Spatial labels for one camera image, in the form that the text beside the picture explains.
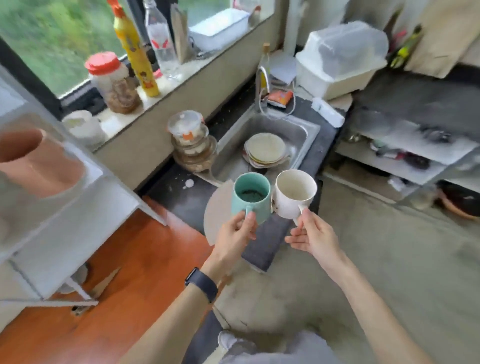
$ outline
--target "stainless steel sink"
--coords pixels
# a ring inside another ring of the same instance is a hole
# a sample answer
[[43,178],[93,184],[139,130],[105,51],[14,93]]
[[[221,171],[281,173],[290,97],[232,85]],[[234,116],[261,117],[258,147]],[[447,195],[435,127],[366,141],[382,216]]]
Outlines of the stainless steel sink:
[[[250,107],[218,142],[218,156],[211,169],[196,175],[219,186],[227,180],[236,180],[243,173],[259,171],[273,184],[280,172],[297,169],[315,140],[320,126],[294,116],[285,116],[272,109],[269,109],[268,115],[278,120],[270,120],[256,112],[254,106]],[[252,135],[265,132],[276,134],[284,140],[290,158],[279,166],[256,170],[243,159],[243,145]]]

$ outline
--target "black window frame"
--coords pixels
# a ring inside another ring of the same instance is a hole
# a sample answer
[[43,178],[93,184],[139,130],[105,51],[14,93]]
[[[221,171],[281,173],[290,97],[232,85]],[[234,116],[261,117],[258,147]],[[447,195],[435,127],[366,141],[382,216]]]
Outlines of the black window frame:
[[[145,9],[143,0],[126,0],[132,12],[133,21],[136,23],[140,32],[140,36],[145,40],[147,56],[150,60],[154,71],[158,69],[155,54],[148,42],[144,19]],[[178,0],[155,0],[158,9],[163,13],[168,21],[168,26],[172,32],[172,24],[170,19],[170,5],[178,3]],[[133,70],[126,56],[120,59],[129,69],[130,75]],[[93,87],[90,81],[85,80],[75,89],[70,91],[62,98],[58,98],[25,64],[21,57],[0,37],[0,64],[45,108],[50,111],[58,120],[63,116],[75,110],[88,110],[92,114],[97,115],[106,108],[100,93]]]

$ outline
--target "greenery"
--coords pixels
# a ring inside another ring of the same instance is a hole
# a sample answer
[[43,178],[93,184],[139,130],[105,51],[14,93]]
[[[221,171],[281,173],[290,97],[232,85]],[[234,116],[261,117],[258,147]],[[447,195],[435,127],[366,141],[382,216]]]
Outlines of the greenery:
[[[127,10],[126,0],[120,3]],[[228,7],[228,0],[179,0],[195,24]],[[60,96],[88,77],[97,52],[125,54],[113,31],[107,0],[9,0],[0,8],[0,36]]]

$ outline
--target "beige round board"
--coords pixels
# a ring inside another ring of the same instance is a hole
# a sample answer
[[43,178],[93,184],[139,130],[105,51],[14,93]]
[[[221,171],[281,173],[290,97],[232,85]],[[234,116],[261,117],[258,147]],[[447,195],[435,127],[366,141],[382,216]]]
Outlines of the beige round board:
[[261,163],[274,163],[285,155],[287,146],[278,135],[258,133],[245,143],[247,153]]
[[208,200],[204,214],[204,231],[210,246],[215,245],[216,236],[224,222],[230,220],[233,181],[228,180]]

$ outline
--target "watch face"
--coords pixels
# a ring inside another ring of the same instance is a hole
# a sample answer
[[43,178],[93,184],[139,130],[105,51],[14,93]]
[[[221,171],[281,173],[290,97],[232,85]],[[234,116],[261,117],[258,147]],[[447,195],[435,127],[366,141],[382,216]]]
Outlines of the watch face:
[[197,270],[198,268],[195,267],[194,269],[192,269],[192,271],[188,274],[187,278],[185,278],[185,285],[187,285],[190,277],[192,276],[193,273],[195,273],[195,271]]

